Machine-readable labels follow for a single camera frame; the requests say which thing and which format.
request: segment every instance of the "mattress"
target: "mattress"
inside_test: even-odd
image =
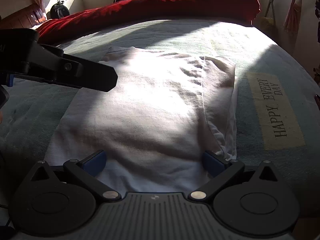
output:
[[[297,195],[302,215],[320,210],[316,187],[320,112],[314,101],[320,90],[271,39],[254,27],[230,22],[171,19],[108,28],[59,47],[67,54],[98,62],[111,46],[222,56],[235,62],[239,79],[237,158],[249,165],[273,161]],[[44,159],[50,138],[77,90],[18,81],[8,92],[11,99],[3,108],[5,129],[0,147],[9,167],[15,173],[18,167],[23,176],[33,161]]]

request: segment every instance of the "blue plastic part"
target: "blue plastic part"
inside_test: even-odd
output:
[[[13,87],[13,78],[14,78],[13,74],[7,75],[7,83],[6,83],[7,87]]]
[[[107,162],[107,154],[105,151],[101,151],[91,159],[82,164],[81,168],[89,173],[91,176],[97,176],[103,171]]]
[[[202,166],[213,178],[226,169],[226,165],[224,163],[210,155],[208,152],[204,152],[202,155]]]

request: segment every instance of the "red blanket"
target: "red blanket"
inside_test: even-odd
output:
[[[44,23],[39,43],[55,44],[102,28],[151,17],[226,17],[251,24],[258,0],[123,0]]]

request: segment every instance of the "folded white cloth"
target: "folded white cloth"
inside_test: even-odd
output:
[[[122,195],[189,193],[208,181],[205,150],[236,158],[233,63],[134,47],[111,47],[100,63],[115,68],[117,86],[78,91],[49,144],[50,165],[103,149],[97,178]]]

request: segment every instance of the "wooden headboard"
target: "wooden headboard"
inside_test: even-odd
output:
[[[45,20],[37,4],[31,4],[0,21],[0,29],[32,28]]]

